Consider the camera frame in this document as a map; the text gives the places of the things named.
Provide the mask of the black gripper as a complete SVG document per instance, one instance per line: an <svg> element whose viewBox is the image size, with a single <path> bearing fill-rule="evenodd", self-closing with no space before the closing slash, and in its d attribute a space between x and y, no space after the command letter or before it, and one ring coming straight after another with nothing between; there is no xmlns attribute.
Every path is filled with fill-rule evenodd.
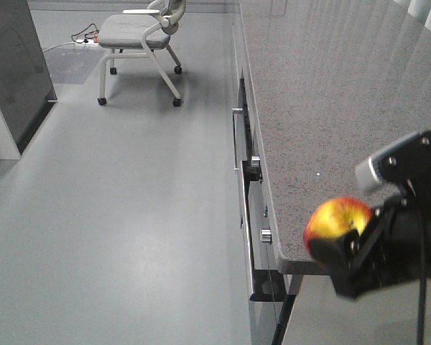
<svg viewBox="0 0 431 345"><path fill-rule="evenodd" d="M393 195L362 234L308 241L311 257L330 275L337 294L358 298L372 290L431 278L431 199Z"/></svg>

